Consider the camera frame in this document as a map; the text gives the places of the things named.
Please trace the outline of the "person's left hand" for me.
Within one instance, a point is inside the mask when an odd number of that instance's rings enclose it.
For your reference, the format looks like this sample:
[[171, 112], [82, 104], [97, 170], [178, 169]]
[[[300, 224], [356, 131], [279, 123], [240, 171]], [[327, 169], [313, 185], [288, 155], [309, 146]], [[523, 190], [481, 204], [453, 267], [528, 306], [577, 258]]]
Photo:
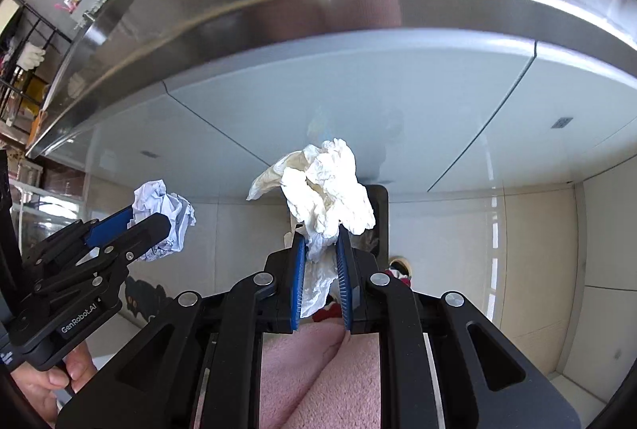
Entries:
[[68, 353], [65, 365], [65, 372], [59, 368], [42, 372], [25, 362], [11, 373], [31, 406], [51, 427], [55, 426], [58, 415], [55, 392], [64, 390], [67, 386], [78, 392], [97, 373], [86, 342]]

